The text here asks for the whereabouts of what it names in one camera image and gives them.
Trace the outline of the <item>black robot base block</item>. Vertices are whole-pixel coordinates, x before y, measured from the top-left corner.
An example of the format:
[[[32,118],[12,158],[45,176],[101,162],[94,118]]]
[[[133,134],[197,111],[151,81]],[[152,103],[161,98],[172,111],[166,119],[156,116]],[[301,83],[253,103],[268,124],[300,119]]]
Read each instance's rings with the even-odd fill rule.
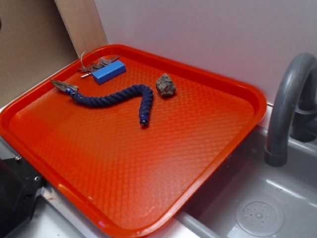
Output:
[[[0,236],[8,238],[29,223],[43,187],[41,174],[25,159],[0,161]]]

